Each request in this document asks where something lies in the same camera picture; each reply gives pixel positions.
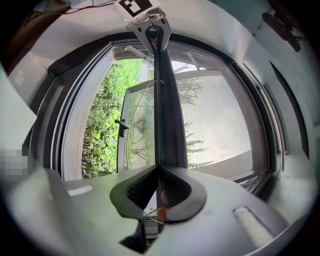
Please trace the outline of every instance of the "white sticker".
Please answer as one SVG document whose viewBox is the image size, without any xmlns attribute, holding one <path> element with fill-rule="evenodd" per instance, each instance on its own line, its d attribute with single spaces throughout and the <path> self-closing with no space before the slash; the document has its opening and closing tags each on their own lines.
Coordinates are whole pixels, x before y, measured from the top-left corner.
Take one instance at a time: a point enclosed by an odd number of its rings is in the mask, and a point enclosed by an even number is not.
<svg viewBox="0 0 320 256">
<path fill-rule="evenodd" d="M 83 186 L 76 189 L 68 190 L 70 197 L 79 196 L 93 190 L 92 186 Z"/>
<path fill-rule="evenodd" d="M 160 3 L 158 0 L 118 0 L 115 6 L 124 19 L 131 22 L 139 14 L 160 6 Z"/>
</svg>

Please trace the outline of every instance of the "black cable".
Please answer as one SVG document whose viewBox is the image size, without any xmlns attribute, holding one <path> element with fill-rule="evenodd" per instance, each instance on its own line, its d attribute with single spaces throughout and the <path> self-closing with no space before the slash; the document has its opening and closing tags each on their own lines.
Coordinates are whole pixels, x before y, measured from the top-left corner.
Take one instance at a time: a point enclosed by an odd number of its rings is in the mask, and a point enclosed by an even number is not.
<svg viewBox="0 0 320 256">
<path fill-rule="evenodd" d="M 24 24 L 24 27 L 30 23 L 31 21 L 33 21 L 34 19 L 42 16 L 42 15 L 45 15 L 45 14 L 60 14 L 60 15 L 67 15 L 67 14 L 74 14 L 74 13 L 77 13 L 77 12 L 80 12 L 84 9 L 91 9 L 91 8 L 98 8 L 98 7 L 104 7 L 104 6 L 110 6 L 110 5 L 113 5 L 115 3 L 116 0 L 109 0 L 105 3 L 100 3 L 100 4 L 97 4 L 97 5 L 94 5 L 94 0 L 91 0 L 92 1 L 92 5 L 90 6 L 86 6 L 86 7 L 83 7 L 83 8 L 70 8 L 68 9 L 68 11 L 70 10 L 75 10 L 75 11 L 72 11 L 72 12 L 64 12 L 64 10 L 61 10 L 61 11 L 45 11 L 39 15 L 36 15 L 34 17 L 32 17 L 31 19 L 29 19 L 25 24 Z"/>
</svg>

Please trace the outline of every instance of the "white panel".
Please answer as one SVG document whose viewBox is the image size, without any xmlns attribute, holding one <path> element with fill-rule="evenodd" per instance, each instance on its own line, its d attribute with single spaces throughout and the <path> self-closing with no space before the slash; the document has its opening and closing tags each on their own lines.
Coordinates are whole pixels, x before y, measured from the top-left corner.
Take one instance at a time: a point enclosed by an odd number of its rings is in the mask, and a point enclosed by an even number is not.
<svg viewBox="0 0 320 256">
<path fill-rule="evenodd" d="M 253 34 L 262 21 L 262 13 L 270 9 L 267 0 L 209 0 L 227 11 Z"/>
<path fill-rule="evenodd" d="M 222 75 L 208 75 L 207 70 L 191 72 L 204 73 L 204 76 L 197 75 L 196 82 L 202 89 L 196 93 L 194 105 L 181 106 L 183 120 L 189 124 L 185 127 L 186 134 L 192 134 L 186 141 L 202 141 L 200 148 L 205 150 L 188 154 L 188 160 L 194 164 L 218 163 L 250 151 L 247 125 L 227 81 Z M 251 167 L 246 171 L 252 169 L 252 158 L 249 162 Z"/>
<path fill-rule="evenodd" d="M 10 84 L 0 65 L 0 150 L 21 150 L 36 115 Z"/>
<path fill-rule="evenodd" d="M 48 64 L 45 59 L 28 52 L 9 75 L 11 84 L 26 104 L 31 102 L 39 85 L 47 76 Z"/>
<path fill-rule="evenodd" d="M 302 149 L 301 137 L 298 120 L 287 93 L 278 81 L 276 74 L 269 62 L 269 56 L 265 49 L 262 49 L 257 43 L 252 43 L 249 51 L 243 60 L 252 70 L 260 82 L 267 83 L 269 88 L 277 100 L 277 103 L 282 111 L 283 119 L 286 123 L 287 134 L 289 138 L 290 150 L 300 151 Z"/>
<path fill-rule="evenodd" d="M 252 40 L 255 41 L 239 21 L 208 0 L 161 0 L 160 3 L 173 33 L 212 45 L 238 63 L 242 63 L 249 45 Z M 89 2 L 83 2 L 77 8 L 88 5 Z M 126 32 L 125 26 L 125 20 L 114 5 L 62 15 L 41 35 L 32 48 L 32 55 L 38 58 L 40 64 L 36 67 L 43 67 L 46 70 L 55 60 L 87 43 L 110 34 Z M 24 64 L 21 70 L 26 72 L 24 69 L 28 67 L 25 63 L 30 62 L 30 56 L 26 56 L 22 62 Z M 36 88 L 35 84 L 38 84 L 43 77 L 38 70 L 32 70 L 30 73 L 37 75 L 33 81 L 29 83 L 26 79 L 25 83 L 32 84 L 33 88 Z M 19 76 L 18 69 L 15 74 L 14 78 Z M 28 90 L 30 90 L 27 92 L 29 96 L 25 96 L 27 100 L 35 93 L 31 87 Z"/>
</svg>

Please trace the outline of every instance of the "white cable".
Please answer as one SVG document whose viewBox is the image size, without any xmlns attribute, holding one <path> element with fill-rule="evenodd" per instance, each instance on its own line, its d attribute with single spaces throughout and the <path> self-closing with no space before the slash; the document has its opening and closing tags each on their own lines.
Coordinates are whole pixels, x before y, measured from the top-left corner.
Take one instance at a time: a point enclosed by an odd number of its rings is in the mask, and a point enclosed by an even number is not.
<svg viewBox="0 0 320 256">
<path fill-rule="evenodd" d="M 157 222 L 157 223 L 160 223 L 160 224 L 165 224 L 164 222 L 161 222 L 161 221 L 159 221 L 159 220 L 157 220 L 157 219 L 154 219 L 154 218 L 152 218 L 148 213 L 146 213 L 145 211 L 143 211 L 144 212 L 144 214 L 146 215 L 146 216 L 148 216 L 151 220 L 153 220 L 154 222 Z"/>
</svg>

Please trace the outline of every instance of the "door handle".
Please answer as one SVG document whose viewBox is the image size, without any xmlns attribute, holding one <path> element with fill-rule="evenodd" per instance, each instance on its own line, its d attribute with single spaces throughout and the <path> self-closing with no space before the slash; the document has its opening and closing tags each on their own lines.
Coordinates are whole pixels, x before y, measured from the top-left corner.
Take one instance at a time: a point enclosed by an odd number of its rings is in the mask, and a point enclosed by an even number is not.
<svg viewBox="0 0 320 256">
<path fill-rule="evenodd" d="M 124 137 L 125 136 L 125 130 L 129 129 L 130 126 L 126 123 L 126 119 L 115 120 L 116 124 L 119 124 L 119 136 Z"/>
</svg>

